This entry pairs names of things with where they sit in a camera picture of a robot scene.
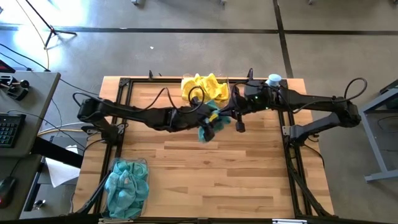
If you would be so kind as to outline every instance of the concrete floor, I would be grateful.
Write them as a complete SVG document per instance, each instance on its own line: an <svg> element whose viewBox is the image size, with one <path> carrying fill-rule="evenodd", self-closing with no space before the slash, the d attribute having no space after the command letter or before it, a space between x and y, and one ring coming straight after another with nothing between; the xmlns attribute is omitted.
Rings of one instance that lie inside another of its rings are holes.
<svg viewBox="0 0 398 224"><path fill-rule="evenodd" d="M147 0L143 8L130 0L73 0L68 1L70 5L61 0L31 2L55 26L277 28L272 0L228 0L224 8L217 0ZM388 0L317 0L313 6L304 0L279 0L279 5L285 29L398 30L397 9ZM0 0L0 6L4 8L0 14L3 25L29 22L13 1ZM34 22L41 24L37 18ZM286 39L294 77L305 79L309 94L342 95L351 79L364 77L368 90L354 100L360 107L398 77L398 35L286 35ZM0 31L0 42L46 64L40 39L29 27ZM278 34L78 33L77 37L54 37L49 46L50 69L60 72L64 80L95 92L106 75L147 75L149 70L163 76L215 72L241 77L252 67L256 77L270 73L286 77ZM5 49L0 52L13 56ZM1 60L20 67L6 58ZM353 85L351 94L360 88L360 84ZM65 97L74 91L60 83L54 96L64 123L77 122L77 106L71 97ZM53 113L47 113L46 118L59 124L53 105L50 111ZM320 118L325 114L313 115ZM379 168L361 125L325 131L320 148L337 215L397 222L398 179L371 184L364 181L363 175L379 172ZM395 159L398 154L386 156Z"/></svg>

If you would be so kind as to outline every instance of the wooden tabletop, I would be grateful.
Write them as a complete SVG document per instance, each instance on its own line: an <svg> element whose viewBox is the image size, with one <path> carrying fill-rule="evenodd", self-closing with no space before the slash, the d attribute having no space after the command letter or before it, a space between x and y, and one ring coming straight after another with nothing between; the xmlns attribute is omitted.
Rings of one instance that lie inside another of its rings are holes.
<svg viewBox="0 0 398 224"><path fill-rule="evenodd" d="M100 97L116 100L119 79L104 77ZM302 79L288 79L288 85L306 93ZM176 106L187 104L177 83L135 83L131 105L146 107L165 86ZM165 106L170 106L170 102L162 94L154 107ZM150 191L143 216L293 218L277 112L247 114L243 121L245 133L238 133L233 121L206 144L198 142L197 129L168 133L129 121L121 157L145 158L149 165ZM295 114L295 121L310 123L311 112L302 110ZM99 135L93 136L88 144L96 139ZM317 143L306 144L319 151ZM75 210L88 200L100 181L105 147L96 143L85 152L73 197ZM322 160L306 147L301 152L308 188L325 210L333 213ZM298 196L304 210L300 190Z"/></svg>

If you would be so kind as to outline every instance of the tripod stand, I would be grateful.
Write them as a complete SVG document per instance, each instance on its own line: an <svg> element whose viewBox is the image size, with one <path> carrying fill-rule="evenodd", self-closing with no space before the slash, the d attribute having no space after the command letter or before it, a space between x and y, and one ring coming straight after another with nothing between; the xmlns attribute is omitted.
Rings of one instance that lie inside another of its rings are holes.
<svg viewBox="0 0 398 224"><path fill-rule="evenodd" d="M47 45L50 42L50 38L52 37L52 35L58 35L58 33L62 33L62 34L72 34L72 35L77 35L77 33L75 32L67 32L67 31L62 31L62 30L56 30L54 29L54 27L52 27L51 25L49 25L44 18L39 14L39 12L36 11L35 7L33 7L33 5L26 0L26 2L28 3L28 5L33 9L33 11L36 12L36 14L41 18L41 20L45 23L45 25L50 29L50 34L49 37L47 38L47 40L45 41L45 49L47 48Z"/></svg>

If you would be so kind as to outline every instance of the blue towel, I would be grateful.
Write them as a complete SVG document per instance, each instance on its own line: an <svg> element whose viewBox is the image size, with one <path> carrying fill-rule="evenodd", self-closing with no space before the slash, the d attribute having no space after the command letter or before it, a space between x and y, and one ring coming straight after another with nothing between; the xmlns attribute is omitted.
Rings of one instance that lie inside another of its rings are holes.
<svg viewBox="0 0 398 224"><path fill-rule="evenodd" d="M105 183L111 218L136 218L148 197L147 166L140 162L118 161Z"/></svg>
<svg viewBox="0 0 398 224"><path fill-rule="evenodd" d="M216 110L213 111L213 113L215 113L215 114L219 113L218 107L217 107L217 105L216 105L214 100L210 100L206 104L208 106L216 109ZM217 122L213 126L213 129L214 129L215 133L217 133L217 132L221 131L222 129L224 129L224 124L229 124L231 122L231 118L229 118L227 116L219 116L216 119L217 119ZM205 130L202 127L199 127L199 130L198 130L198 140L200 142L206 142L206 140L205 140Z"/></svg>

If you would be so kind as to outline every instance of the keyboard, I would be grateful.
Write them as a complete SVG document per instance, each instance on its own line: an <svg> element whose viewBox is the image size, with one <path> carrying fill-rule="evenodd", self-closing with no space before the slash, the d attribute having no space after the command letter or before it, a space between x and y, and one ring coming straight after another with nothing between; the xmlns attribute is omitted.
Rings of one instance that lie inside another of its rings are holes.
<svg viewBox="0 0 398 224"><path fill-rule="evenodd" d="M25 118L25 114L0 113L0 148L14 147Z"/></svg>

